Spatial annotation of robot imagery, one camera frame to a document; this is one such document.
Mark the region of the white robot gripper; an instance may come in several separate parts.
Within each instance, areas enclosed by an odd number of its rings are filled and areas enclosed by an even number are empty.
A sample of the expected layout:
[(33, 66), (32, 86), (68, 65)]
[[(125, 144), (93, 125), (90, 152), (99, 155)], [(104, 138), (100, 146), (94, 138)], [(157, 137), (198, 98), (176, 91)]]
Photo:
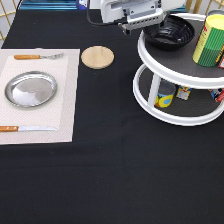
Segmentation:
[(166, 15), (184, 5), (185, 0), (89, 0), (89, 9), (99, 9), (101, 23), (117, 25), (125, 34), (134, 29), (160, 24)]

